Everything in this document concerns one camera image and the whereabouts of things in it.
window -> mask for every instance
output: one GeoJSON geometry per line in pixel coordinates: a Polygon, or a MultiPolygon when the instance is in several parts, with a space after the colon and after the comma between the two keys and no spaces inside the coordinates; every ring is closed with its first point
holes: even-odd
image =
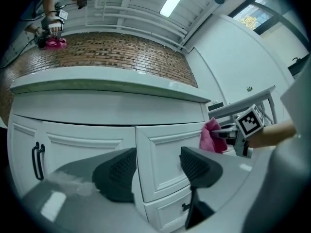
{"type": "Polygon", "coordinates": [[[268,8],[278,12],[280,15],[284,15],[290,11],[290,6],[283,0],[255,0],[255,2],[267,6],[268,8]]]}
{"type": "Polygon", "coordinates": [[[234,16],[233,19],[245,24],[248,28],[254,30],[262,23],[269,20],[271,17],[271,14],[250,4],[246,8],[241,10],[236,16],[234,16]]]}

pink cloth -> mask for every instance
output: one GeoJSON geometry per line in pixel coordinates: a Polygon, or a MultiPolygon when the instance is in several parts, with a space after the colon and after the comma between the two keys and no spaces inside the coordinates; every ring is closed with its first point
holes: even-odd
{"type": "Polygon", "coordinates": [[[200,149],[215,153],[222,153],[227,150],[227,143],[225,139],[211,137],[209,134],[212,130],[220,129],[221,127],[215,118],[212,118],[209,122],[207,122],[202,129],[200,149]]]}
{"type": "Polygon", "coordinates": [[[46,50],[56,50],[56,49],[64,49],[67,46],[67,42],[65,38],[59,38],[56,41],[55,38],[51,37],[46,41],[46,50]]]}

hand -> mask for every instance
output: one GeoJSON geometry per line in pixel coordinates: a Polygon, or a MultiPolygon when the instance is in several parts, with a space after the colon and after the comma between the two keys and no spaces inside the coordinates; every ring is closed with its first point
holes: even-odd
{"type": "MultiPolygon", "coordinates": [[[[47,19],[49,19],[49,17],[51,18],[51,17],[54,17],[55,16],[55,13],[53,13],[53,14],[49,14],[48,16],[46,16],[47,17],[47,19]]],[[[60,21],[59,20],[50,20],[49,21],[49,25],[52,25],[52,24],[54,24],[54,23],[60,23],[60,21]]],[[[54,27],[54,28],[51,28],[51,34],[53,34],[53,35],[57,35],[57,32],[59,32],[59,31],[61,31],[62,30],[62,28],[61,27],[54,27]]]]}
{"type": "Polygon", "coordinates": [[[281,141],[293,137],[296,134],[296,129],[291,120],[273,124],[264,127],[258,132],[247,138],[248,146],[251,148],[262,148],[275,146],[281,141]]]}
{"type": "Polygon", "coordinates": [[[41,27],[38,27],[35,32],[38,33],[38,35],[44,34],[46,30],[42,29],[41,27]]]}

ceiling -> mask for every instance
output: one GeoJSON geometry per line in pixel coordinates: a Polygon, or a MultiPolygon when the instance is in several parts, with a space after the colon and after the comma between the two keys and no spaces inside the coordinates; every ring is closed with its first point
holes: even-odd
{"type": "MultiPolygon", "coordinates": [[[[91,31],[119,32],[144,37],[180,51],[198,27],[219,7],[214,0],[181,0],[170,17],[159,12],[166,0],[92,0],[81,10],[69,13],[63,35],[91,31]]],[[[6,52],[2,63],[10,61],[33,38],[23,32],[6,52]]]]}

black cabinet handle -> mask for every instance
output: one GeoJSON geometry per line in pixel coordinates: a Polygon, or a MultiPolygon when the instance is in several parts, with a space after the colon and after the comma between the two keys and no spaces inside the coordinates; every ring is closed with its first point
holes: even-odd
{"type": "Polygon", "coordinates": [[[190,204],[183,204],[182,207],[183,207],[183,211],[186,211],[190,208],[190,204]]]}
{"type": "Polygon", "coordinates": [[[45,152],[45,148],[44,148],[44,145],[41,144],[41,149],[37,152],[37,161],[38,161],[38,168],[39,168],[39,173],[40,173],[39,180],[44,179],[42,165],[41,165],[41,159],[40,159],[40,153],[43,153],[43,152],[45,152]]]}
{"type": "Polygon", "coordinates": [[[32,159],[33,159],[33,167],[34,167],[34,172],[35,172],[35,177],[40,180],[39,176],[38,176],[38,172],[37,172],[37,167],[35,165],[35,151],[38,150],[40,148],[40,145],[38,142],[35,143],[35,146],[33,147],[32,150],[32,159]]]}

